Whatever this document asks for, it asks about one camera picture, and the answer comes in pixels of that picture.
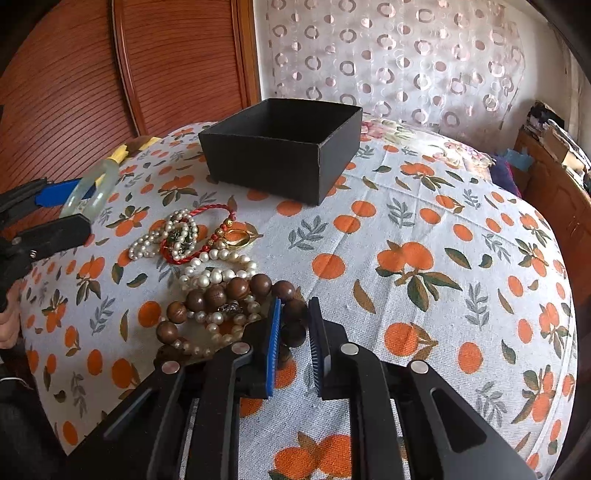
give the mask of metal screw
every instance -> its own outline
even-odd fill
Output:
[[[359,353],[359,347],[354,343],[343,343],[340,346],[340,351],[345,355],[357,355]]]
[[[232,352],[237,355],[244,355],[245,353],[248,353],[250,349],[251,346],[246,342],[236,342],[232,345]]]
[[[415,360],[410,364],[410,368],[416,374],[426,374],[429,371],[429,366],[422,360]]]
[[[180,368],[181,366],[174,360],[169,360],[168,362],[164,362],[162,364],[162,371],[167,375],[175,374],[180,370]]]

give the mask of black box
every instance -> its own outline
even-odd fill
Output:
[[[320,205],[359,149],[361,107],[269,98],[199,134],[212,178]]]

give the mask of floral blanket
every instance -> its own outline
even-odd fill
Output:
[[[37,264],[23,285],[31,370],[66,450],[150,374],[155,325],[182,298],[177,267],[130,262],[128,245],[171,210],[221,202],[256,232],[248,254],[261,271],[317,296],[381,359],[426,359],[548,477],[576,381],[571,291],[552,230],[485,180],[488,157],[366,117],[358,153],[309,207],[211,179],[202,128],[127,161],[87,244]],[[211,231],[223,215],[198,220]],[[276,386],[272,400],[241,404],[240,478],[350,478],[348,406],[316,398],[308,344]]]

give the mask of white curtain with circle pattern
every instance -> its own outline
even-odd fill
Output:
[[[525,59],[490,0],[268,0],[279,97],[360,105],[493,150]]]

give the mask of human hand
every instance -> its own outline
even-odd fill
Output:
[[[0,349],[12,348],[18,339],[20,331],[21,305],[18,301],[18,292],[21,281],[17,280],[7,293],[8,305],[6,310],[0,313]]]

